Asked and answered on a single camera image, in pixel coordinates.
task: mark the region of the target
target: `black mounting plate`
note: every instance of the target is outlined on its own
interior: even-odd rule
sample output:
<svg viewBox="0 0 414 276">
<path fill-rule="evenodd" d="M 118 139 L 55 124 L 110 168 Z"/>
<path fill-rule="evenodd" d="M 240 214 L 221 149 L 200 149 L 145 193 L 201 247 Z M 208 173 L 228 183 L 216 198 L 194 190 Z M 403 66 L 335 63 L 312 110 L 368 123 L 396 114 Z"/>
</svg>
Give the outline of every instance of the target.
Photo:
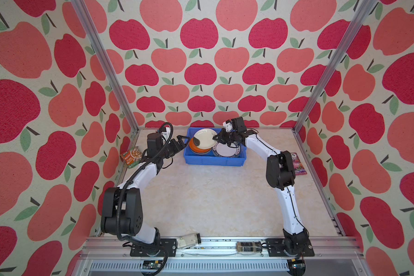
<svg viewBox="0 0 414 276">
<path fill-rule="evenodd" d="M 169 257 L 176 256 L 176 252 L 178 248 L 177 239 L 161 239 L 160 246 L 163 246 L 164 248 L 167 249 L 167 252 L 169 252 Z M 158 254 L 150 256 L 149 254 L 147 254 L 147 248 L 143 246 L 133 245 L 132 249 L 130 250 L 130 256 L 131 257 L 164 257 L 164 251 L 160 250 L 158 251 Z"/>
<path fill-rule="evenodd" d="M 282 241 L 284 239 L 266 239 L 265 243 L 267 244 L 267 247 L 272 246 L 272 248 L 268 249 L 268 255 L 270 257 L 298 257 L 298 256 L 289 256 L 284 250 L 279 250 L 283 248 Z M 313 247 L 309 248 L 311 246 L 311 242 L 307 241 L 304 247 L 304 257 L 314 257 L 314 250 Z"/>
</svg>

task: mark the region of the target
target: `stacked plates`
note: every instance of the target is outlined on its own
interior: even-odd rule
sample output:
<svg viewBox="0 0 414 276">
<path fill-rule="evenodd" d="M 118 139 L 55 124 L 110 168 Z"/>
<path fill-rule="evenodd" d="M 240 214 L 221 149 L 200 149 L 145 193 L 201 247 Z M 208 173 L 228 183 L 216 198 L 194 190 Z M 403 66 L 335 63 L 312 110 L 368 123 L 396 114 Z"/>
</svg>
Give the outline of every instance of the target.
<svg viewBox="0 0 414 276">
<path fill-rule="evenodd" d="M 193 142 L 193 138 L 188 143 L 190 149 L 199 155 L 207 154 L 211 151 L 211 148 L 216 144 L 216 141 L 213 140 L 213 136 L 215 136 L 217 133 L 216 131 L 212 129 L 201 129 L 198 130 L 194 137 L 196 137 L 199 140 L 199 145 L 195 146 L 195 143 Z"/>
</svg>

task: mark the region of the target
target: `ventilated metal panel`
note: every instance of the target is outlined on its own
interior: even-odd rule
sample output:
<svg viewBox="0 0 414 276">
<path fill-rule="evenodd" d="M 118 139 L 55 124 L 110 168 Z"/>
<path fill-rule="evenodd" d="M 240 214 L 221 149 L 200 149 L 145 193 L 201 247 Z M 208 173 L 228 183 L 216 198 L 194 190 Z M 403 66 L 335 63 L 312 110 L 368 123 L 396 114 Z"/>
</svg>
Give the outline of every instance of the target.
<svg viewBox="0 0 414 276">
<path fill-rule="evenodd" d="M 143 261 L 94 260 L 91 271 L 147 271 Z M 168 260 L 163 272 L 265 272 L 288 271 L 287 260 Z"/>
</svg>

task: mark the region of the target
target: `plate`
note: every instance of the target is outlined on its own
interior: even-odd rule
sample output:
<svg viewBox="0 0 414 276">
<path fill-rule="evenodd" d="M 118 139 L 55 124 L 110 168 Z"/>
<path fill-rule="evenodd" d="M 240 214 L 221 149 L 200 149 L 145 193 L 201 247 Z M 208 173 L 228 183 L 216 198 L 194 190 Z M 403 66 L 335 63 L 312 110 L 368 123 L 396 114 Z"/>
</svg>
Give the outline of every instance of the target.
<svg viewBox="0 0 414 276">
<path fill-rule="evenodd" d="M 211 147 L 210 147 L 210 148 L 208 148 L 208 149 L 200 149 L 199 147 L 195 146 L 195 144 L 193 143 L 193 138 L 190 140 L 190 142 L 188 143 L 188 145 L 189 145 L 190 149 L 191 149 L 193 152 L 196 152 L 196 153 L 204 153 L 204 152 L 208 152 L 208 151 L 210 151 L 210 149 L 211 149 Z"/>
<path fill-rule="evenodd" d="M 212 129 L 200 129 L 193 136 L 199 140 L 199 146 L 197 147 L 206 150 L 216 144 L 216 141 L 213 140 L 213 136 L 216 134 L 216 131 Z"/>
<path fill-rule="evenodd" d="M 217 143 L 213 146 L 213 154 L 216 157 L 238 157 L 241 147 L 238 142 L 234 142 L 231 147 L 226 144 Z"/>
<path fill-rule="evenodd" d="M 207 153 L 209 153 L 211 151 L 211 148 L 209 148 L 209 150 L 207 150 L 206 152 L 195 152 L 194 150 L 192 150 L 192 152 L 194 152 L 194 153 L 196 153 L 196 154 L 198 154 L 198 155 L 204 155 L 204 154 L 207 154 Z"/>
</svg>

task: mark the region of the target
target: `white plate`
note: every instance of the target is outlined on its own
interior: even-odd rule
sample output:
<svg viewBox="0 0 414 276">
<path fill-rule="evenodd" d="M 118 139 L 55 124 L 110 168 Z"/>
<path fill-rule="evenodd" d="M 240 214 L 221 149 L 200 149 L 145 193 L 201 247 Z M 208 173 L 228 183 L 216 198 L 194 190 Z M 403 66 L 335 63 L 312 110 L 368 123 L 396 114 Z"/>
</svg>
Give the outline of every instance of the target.
<svg viewBox="0 0 414 276">
<path fill-rule="evenodd" d="M 240 151 L 241 147 L 237 142 L 234 142 L 230 147 L 221 143 L 213 146 L 213 154 L 217 157 L 237 157 Z"/>
<path fill-rule="evenodd" d="M 216 134 L 216 131 L 212 129 L 200 129 L 193 136 L 199 140 L 199 146 L 197 147 L 206 150 L 216 144 L 216 141 L 213 140 L 213 136 Z"/>
</svg>

